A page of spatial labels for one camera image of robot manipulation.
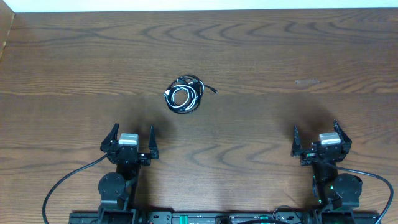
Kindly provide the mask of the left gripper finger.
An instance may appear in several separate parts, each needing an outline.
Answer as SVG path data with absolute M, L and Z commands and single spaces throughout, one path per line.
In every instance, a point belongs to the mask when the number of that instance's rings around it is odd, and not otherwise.
M 150 150 L 150 158 L 151 159 L 158 159 L 159 158 L 159 149 L 157 147 L 157 142 L 156 142 L 156 139 L 155 139 L 155 128 L 154 128 L 154 126 L 150 127 L 149 150 Z
M 109 132 L 109 134 L 104 138 L 100 145 L 100 150 L 103 152 L 109 152 L 112 150 L 113 145 L 117 143 L 117 137 L 118 137 L 118 129 L 119 129 L 119 124 L 115 123 L 112 130 Z

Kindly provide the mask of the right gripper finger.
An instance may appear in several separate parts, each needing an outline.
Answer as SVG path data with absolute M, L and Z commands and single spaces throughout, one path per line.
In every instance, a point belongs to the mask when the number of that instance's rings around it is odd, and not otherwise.
M 302 152 L 302 145 L 301 145 L 301 141 L 300 141 L 299 131 L 298 131 L 298 128 L 296 126 L 294 126 L 291 156 L 297 157 L 300 155 L 301 152 Z
M 333 128 L 334 128 L 334 131 L 339 135 L 339 137 L 341 139 L 341 145 L 342 145 L 344 152 L 349 152 L 349 150 L 351 149 L 352 140 L 342 130 L 342 128 L 338 124 L 337 120 L 333 121 Z

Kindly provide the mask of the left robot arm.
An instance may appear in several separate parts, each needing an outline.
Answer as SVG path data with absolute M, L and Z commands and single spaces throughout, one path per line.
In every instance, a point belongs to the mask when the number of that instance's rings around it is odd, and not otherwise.
M 123 133 L 118 136 L 116 123 L 100 145 L 106 158 L 116 170 L 105 174 L 98 184 L 101 195 L 99 223 L 147 223 L 147 213 L 134 204 L 140 169 L 159 158 L 155 128 L 150 128 L 149 152 L 139 151 L 139 135 Z

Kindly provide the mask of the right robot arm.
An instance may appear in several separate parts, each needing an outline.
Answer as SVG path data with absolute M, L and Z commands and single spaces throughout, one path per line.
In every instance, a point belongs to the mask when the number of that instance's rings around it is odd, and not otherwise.
M 348 155 L 352 140 L 337 121 L 334 131 L 319 135 L 310 148 L 301 145 L 298 128 L 293 127 L 292 157 L 300 158 L 301 166 L 311 166 L 313 193 L 320 207 L 303 214 L 303 223 L 354 223 L 353 209 L 359 207 L 363 182 L 358 176 L 339 173 L 338 162 Z

